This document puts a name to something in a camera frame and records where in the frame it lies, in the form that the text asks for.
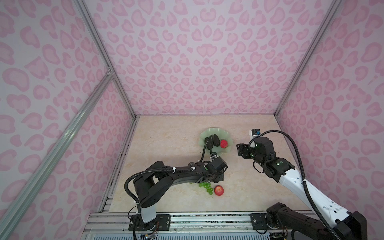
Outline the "green grape bunch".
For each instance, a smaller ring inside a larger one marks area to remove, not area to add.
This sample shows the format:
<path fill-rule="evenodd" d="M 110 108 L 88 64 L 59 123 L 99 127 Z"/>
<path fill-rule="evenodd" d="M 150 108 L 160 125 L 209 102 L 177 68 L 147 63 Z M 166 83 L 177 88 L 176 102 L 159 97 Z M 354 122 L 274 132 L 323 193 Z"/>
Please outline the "green grape bunch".
<path fill-rule="evenodd" d="M 209 195 L 213 195 L 213 193 L 214 193 L 214 189 L 212 188 L 211 183 L 199 183 L 199 187 L 206 189 L 206 192 Z"/>

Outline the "red yellow peach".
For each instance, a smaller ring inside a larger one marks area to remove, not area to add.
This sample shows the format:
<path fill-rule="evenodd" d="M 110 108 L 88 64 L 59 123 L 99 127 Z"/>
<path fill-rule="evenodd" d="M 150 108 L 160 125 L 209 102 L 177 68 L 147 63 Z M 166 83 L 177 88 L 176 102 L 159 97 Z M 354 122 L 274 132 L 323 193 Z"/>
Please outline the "red yellow peach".
<path fill-rule="evenodd" d="M 220 185 L 215 186 L 214 193 L 216 196 L 222 196 L 224 194 L 224 188 Z"/>

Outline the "dark avocado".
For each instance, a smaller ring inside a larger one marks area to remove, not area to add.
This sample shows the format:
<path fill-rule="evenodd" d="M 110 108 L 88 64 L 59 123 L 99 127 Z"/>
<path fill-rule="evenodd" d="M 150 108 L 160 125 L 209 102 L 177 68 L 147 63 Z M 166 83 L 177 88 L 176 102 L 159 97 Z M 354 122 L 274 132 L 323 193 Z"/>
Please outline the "dark avocado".
<path fill-rule="evenodd" d="M 205 138 L 205 147 L 208 149 L 213 147 L 213 136 Z"/>
<path fill-rule="evenodd" d="M 219 147 L 220 146 L 220 139 L 217 135 L 213 135 L 213 146 L 214 147 Z"/>

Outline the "red strawberry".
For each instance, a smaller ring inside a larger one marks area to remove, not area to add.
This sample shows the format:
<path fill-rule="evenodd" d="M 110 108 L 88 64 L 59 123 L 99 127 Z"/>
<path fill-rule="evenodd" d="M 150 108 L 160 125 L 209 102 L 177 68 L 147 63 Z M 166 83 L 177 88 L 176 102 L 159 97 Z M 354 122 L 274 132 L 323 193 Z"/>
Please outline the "red strawberry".
<path fill-rule="evenodd" d="M 227 140 L 221 140 L 221 141 L 220 141 L 220 147 L 221 147 L 222 149 L 227 148 L 228 145 L 229 145 L 229 143 L 228 143 Z"/>

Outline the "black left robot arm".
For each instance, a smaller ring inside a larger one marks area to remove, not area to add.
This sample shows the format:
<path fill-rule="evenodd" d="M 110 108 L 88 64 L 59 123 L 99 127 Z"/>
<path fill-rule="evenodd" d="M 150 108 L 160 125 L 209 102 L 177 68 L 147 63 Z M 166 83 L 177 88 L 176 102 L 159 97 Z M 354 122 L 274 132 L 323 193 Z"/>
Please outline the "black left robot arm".
<path fill-rule="evenodd" d="M 224 180 L 227 169 L 227 163 L 216 156 L 210 161 L 189 163 L 184 167 L 166 166 L 157 161 L 129 177 L 124 190 L 135 201 L 139 216 L 147 224 L 156 219 L 156 204 L 170 187 L 186 183 L 219 183 Z"/>

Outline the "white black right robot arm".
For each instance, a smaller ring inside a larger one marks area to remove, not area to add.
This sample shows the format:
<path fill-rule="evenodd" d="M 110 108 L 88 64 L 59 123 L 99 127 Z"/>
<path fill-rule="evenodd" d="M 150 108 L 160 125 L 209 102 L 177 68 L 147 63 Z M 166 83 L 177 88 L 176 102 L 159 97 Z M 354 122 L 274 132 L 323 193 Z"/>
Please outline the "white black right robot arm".
<path fill-rule="evenodd" d="M 313 240 L 366 240 L 367 219 L 358 211 L 350 212 L 327 197 L 308 180 L 301 170 L 276 155 L 273 142 L 254 136 L 248 144 L 237 144 L 238 156 L 251 159 L 263 173 L 290 190 L 317 216 L 316 219 L 276 203 L 266 210 L 266 226 L 286 227 Z"/>

